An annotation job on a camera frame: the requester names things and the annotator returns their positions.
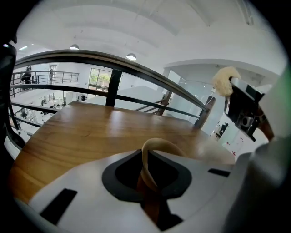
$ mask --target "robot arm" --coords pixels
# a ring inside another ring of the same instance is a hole
[[[259,128],[270,141],[274,134],[262,111],[259,101],[263,93],[241,80],[233,67],[225,67],[213,78],[214,87],[221,96],[225,96],[225,114],[254,142],[253,133]]]

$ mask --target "beige strap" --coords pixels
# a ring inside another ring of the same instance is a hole
[[[149,172],[149,164],[148,164],[148,151],[149,150],[157,150],[157,151],[163,151],[166,153],[186,157],[185,153],[176,145],[173,143],[161,139],[161,138],[151,138],[147,140],[142,149],[142,170],[141,170],[141,177],[143,181],[146,183],[146,185],[153,190],[154,192],[160,192],[159,188],[157,187],[153,177],[151,176]]]

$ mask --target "fluffy yellow object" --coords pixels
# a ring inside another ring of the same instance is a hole
[[[233,92],[230,77],[241,78],[238,71],[232,66],[220,69],[212,79],[215,89],[221,96],[230,96]]]

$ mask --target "wooden table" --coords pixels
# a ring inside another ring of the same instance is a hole
[[[26,143],[10,171],[9,187],[28,203],[42,187],[71,168],[141,149],[153,137],[176,144],[194,159],[233,164],[233,155],[189,121],[72,102]]]

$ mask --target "gray panel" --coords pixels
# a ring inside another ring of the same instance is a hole
[[[63,214],[57,226],[71,232],[159,232],[139,203],[119,201],[103,186],[101,175],[111,163],[132,152],[113,155],[79,165],[41,189],[29,202],[40,213],[64,188],[78,193]],[[192,174],[192,183],[180,198],[168,200],[172,214],[184,222],[167,232],[219,232],[240,188],[248,156],[240,156],[237,164],[220,165],[179,157],[164,152],[159,154],[186,168]],[[229,177],[209,173],[216,168],[231,171]]]

